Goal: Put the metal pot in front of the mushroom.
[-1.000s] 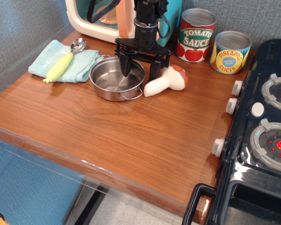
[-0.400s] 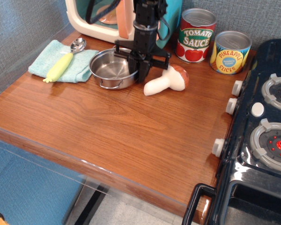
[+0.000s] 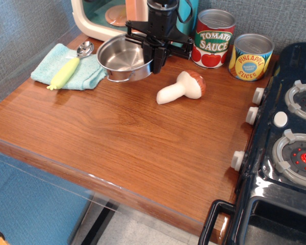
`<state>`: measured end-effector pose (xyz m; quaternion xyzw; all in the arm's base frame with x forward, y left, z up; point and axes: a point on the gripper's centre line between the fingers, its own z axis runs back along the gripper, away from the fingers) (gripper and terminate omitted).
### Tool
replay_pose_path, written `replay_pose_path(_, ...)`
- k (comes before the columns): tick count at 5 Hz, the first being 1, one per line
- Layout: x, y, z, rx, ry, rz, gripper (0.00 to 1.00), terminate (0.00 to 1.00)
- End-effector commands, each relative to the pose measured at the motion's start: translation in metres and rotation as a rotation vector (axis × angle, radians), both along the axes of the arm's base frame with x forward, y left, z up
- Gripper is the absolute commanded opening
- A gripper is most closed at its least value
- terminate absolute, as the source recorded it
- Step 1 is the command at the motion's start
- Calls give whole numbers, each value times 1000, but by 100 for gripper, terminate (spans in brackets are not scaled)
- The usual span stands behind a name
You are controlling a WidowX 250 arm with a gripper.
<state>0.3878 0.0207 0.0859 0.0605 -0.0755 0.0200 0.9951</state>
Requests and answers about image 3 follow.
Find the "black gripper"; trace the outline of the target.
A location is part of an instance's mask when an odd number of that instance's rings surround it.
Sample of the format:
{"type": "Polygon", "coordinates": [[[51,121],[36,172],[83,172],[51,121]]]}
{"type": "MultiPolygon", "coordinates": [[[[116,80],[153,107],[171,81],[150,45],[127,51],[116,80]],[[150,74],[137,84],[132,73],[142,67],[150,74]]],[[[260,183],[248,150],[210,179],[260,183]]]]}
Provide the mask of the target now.
{"type": "Polygon", "coordinates": [[[193,16],[191,2],[186,3],[190,12],[185,20],[179,14],[179,1],[147,1],[148,21],[129,20],[125,24],[129,41],[142,46],[144,63],[153,59],[154,74],[160,73],[169,55],[191,57],[193,39],[176,26],[178,20],[187,23],[193,16]]]}

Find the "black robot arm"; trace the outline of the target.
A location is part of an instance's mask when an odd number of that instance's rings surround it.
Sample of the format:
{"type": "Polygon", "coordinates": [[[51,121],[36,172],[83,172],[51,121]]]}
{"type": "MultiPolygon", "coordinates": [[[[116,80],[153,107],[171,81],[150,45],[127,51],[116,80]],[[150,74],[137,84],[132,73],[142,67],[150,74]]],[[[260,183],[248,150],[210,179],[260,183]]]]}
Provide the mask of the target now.
{"type": "Polygon", "coordinates": [[[186,20],[179,15],[179,1],[147,1],[148,21],[127,21],[127,41],[139,44],[143,49],[144,62],[150,63],[151,72],[158,74],[170,56],[190,59],[194,40],[182,33],[176,22],[187,23],[193,15],[190,1],[190,13],[186,20]]]}

